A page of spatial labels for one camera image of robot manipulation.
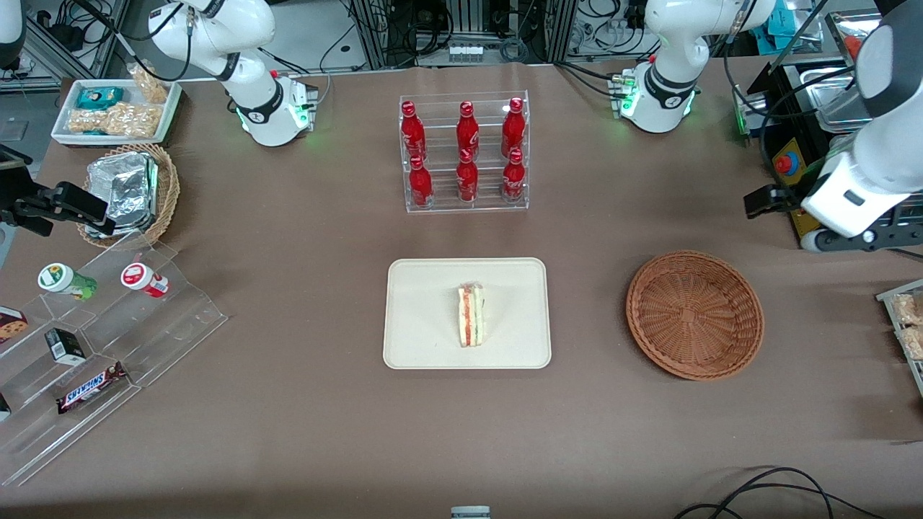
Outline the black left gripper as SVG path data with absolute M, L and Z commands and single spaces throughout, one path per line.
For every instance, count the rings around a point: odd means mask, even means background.
M 748 219 L 765 216 L 768 213 L 791 213 L 801 211 L 802 203 L 810 196 L 814 185 L 769 185 L 765 190 L 754 190 L 744 196 L 745 214 Z

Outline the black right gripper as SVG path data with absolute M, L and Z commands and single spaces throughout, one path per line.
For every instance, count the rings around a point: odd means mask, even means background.
M 57 210 L 66 220 L 89 228 L 88 234 L 110 237 L 115 234 L 116 224 L 107 218 L 107 209 L 108 204 L 101 198 L 70 182 L 49 188 L 37 184 L 25 167 L 1 171 L 2 221 L 8 226 L 47 237 L 53 230 L 49 218 Z

